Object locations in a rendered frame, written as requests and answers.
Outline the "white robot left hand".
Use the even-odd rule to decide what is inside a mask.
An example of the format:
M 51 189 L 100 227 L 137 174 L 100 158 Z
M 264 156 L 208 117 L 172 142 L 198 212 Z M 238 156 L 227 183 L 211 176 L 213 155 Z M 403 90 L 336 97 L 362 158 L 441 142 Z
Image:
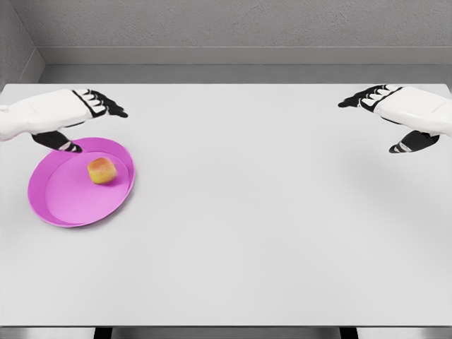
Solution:
M 15 137 L 28 133 L 34 142 L 68 153 L 81 153 L 83 149 L 61 129 L 107 115 L 128 117 L 114 100 L 91 89 L 57 90 L 21 100 L 8 108 L 16 123 Z

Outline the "wide white table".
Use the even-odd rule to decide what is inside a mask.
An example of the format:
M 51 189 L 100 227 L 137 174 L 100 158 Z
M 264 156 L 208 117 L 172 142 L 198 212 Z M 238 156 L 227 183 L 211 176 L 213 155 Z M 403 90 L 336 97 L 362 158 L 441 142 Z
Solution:
M 452 326 L 452 140 L 338 103 L 361 85 L 105 85 L 131 153 L 109 217 L 49 225 L 46 150 L 0 145 L 0 326 Z

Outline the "yellow-red apple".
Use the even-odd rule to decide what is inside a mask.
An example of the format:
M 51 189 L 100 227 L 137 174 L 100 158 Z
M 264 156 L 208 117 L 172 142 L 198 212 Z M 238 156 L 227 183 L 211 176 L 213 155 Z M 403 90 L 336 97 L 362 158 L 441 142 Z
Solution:
M 88 164 L 88 174 L 94 184 L 108 184 L 117 177 L 117 169 L 109 158 L 99 157 Z

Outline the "pink round plate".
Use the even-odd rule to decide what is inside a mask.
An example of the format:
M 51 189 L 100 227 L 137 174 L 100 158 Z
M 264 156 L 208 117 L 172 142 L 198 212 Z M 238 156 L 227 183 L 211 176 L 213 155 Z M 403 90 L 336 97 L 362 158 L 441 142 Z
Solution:
M 59 227 L 78 227 L 97 222 L 119 208 L 133 188 L 136 168 L 130 152 L 106 138 L 75 141 L 82 153 L 51 151 L 36 166 L 28 184 L 28 200 L 35 214 Z M 117 169 L 108 184 L 94 184 L 88 164 L 100 157 Z

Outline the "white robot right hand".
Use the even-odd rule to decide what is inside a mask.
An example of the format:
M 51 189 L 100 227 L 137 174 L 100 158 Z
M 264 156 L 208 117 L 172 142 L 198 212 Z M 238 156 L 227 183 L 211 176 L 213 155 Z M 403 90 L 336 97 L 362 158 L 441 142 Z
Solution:
M 361 107 L 408 127 L 410 133 L 389 148 L 392 154 L 424 150 L 442 135 L 452 138 L 452 99 L 412 86 L 375 85 L 345 98 L 338 106 Z

